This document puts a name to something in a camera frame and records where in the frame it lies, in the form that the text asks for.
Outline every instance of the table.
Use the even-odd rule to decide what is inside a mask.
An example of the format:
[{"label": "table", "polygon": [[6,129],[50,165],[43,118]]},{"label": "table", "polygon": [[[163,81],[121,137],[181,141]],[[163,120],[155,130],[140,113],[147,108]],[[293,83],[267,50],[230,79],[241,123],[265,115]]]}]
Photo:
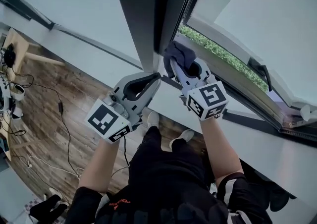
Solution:
[{"label": "table", "polygon": [[[53,63],[57,65],[64,66],[65,64],[63,62],[50,59],[44,56],[39,56],[36,54],[32,54],[28,52],[29,46],[37,46],[36,44],[29,43],[25,38],[23,38],[17,31],[15,31],[13,28],[10,28],[8,31],[7,37],[4,41],[3,47],[7,48],[10,44],[14,45],[14,52],[16,54],[15,58],[15,63],[13,65],[13,70],[11,68],[7,69],[7,78],[8,80],[15,81],[16,75],[13,71],[16,73],[19,73],[22,67],[22,62],[25,58],[28,59],[33,59],[33,60],[38,60],[41,62],[47,62],[47,63]],[[31,144],[38,143],[38,141],[33,141],[33,142],[27,142],[27,143],[22,143],[22,144],[16,144],[16,145],[11,145],[10,143],[10,134],[8,133],[9,131],[9,125],[11,122],[10,115],[8,112],[3,112],[3,118],[7,122],[2,122],[1,123],[1,128],[0,128],[0,133],[6,137],[9,151],[5,152],[7,158],[11,161],[11,153],[10,150],[25,147]]]}]

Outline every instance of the gray cloth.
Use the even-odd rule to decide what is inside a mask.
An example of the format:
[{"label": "gray cloth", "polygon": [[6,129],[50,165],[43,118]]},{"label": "gray cloth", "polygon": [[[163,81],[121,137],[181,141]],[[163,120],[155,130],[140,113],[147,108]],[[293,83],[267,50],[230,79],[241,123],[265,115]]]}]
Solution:
[{"label": "gray cloth", "polygon": [[189,69],[196,58],[196,54],[193,50],[186,46],[172,41],[164,51],[164,67],[169,78],[174,76],[172,67],[170,66],[171,58],[175,59],[180,67]]}]

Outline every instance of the white device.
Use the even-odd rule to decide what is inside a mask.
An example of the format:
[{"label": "white device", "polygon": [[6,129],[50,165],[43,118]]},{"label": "white device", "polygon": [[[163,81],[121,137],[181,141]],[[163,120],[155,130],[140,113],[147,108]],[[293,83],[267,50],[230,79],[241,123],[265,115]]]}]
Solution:
[{"label": "white device", "polygon": [[114,143],[142,123],[141,112],[160,86],[160,74],[140,72],[123,77],[113,91],[98,99],[85,122],[109,143]]},{"label": "white device", "polygon": [[4,75],[0,79],[0,112],[8,112],[12,119],[21,119],[22,110],[16,106],[17,101],[25,97],[25,90],[20,85],[14,84],[12,89],[6,84],[8,81]]},{"label": "white device", "polygon": [[175,79],[182,85],[180,98],[189,110],[200,120],[218,118],[229,100],[221,81],[216,81],[206,63],[196,58],[190,68],[185,70],[174,60],[170,60]]}]

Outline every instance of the sneaker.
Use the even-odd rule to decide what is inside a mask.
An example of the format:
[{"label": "sneaker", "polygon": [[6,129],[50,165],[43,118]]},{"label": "sneaker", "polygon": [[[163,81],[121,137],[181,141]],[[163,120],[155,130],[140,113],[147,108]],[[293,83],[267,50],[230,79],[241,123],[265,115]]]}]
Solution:
[{"label": "sneaker", "polygon": [[149,129],[152,127],[152,126],[155,126],[155,127],[159,127],[159,114],[155,111],[152,111],[149,116],[148,116],[148,126],[149,126]]},{"label": "sneaker", "polygon": [[50,192],[52,195],[57,195],[58,197],[60,197],[60,199],[63,198],[62,194],[59,193],[57,190],[53,189],[53,188],[49,188]]},{"label": "sneaker", "polygon": [[[188,142],[194,137],[194,134],[195,132],[193,130],[188,129],[183,131],[182,134],[176,139],[185,139],[185,141]],[[171,140],[171,142],[169,143],[170,149],[172,149],[172,144],[176,139]]]},{"label": "sneaker", "polygon": [[69,207],[69,203],[66,201],[59,201],[58,205],[67,205]]}]

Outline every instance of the wooden floor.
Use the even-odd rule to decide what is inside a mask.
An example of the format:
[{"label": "wooden floor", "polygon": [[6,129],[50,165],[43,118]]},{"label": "wooden floor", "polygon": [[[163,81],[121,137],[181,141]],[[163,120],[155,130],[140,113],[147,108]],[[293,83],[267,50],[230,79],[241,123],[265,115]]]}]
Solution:
[{"label": "wooden floor", "polygon": [[[84,168],[100,140],[100,137],[85,125],[84,118],[95,100],[105,95],[110,88],[69,64],[55,66],[26,59],[21,73],[32,74],[34,83],[54,88],[60,93],[64,106],[63,118],[71,134],[70,161],[73,167]],[[17,81],[25,83],[30,80],[29,77],[20,77]],[[18,105],[24,116],[20,121],[13,121],[11,127],[13,130],[25,129],[26,134],[21,137],[12,136],[11,145],[26,142],[32,142],[32,145],[12,151],[12,167],[38,197],[42,198],[48,188],[53,187],[71,202],[79,181],[75,175],[51,168],[35,158],[30,159],[31,168],[26,166],[29,157],[34,156],[51,166],[73,172],[67,162],[69,138],[58,112],[56,93],[39,86],[31,86],[26,89],[25,99]],[[143,119],[146,120],[149,112],[149,109],[144,110]],[[163,150],[168,150],[169,141],[186,129],[164,116],[160,116],[159,128]],[[137,131],[127,135],[128,160],[134,155],[146,130],[146,126],[141,125]],[[122,143],[123,140],[113,172],[126,166]],[[200,134],[196,134],[190,143],[198,152],[205,146]],[[128,176],[127,168],[116,173],[110,182],[109,191],[116,193],[126,186]]]}]

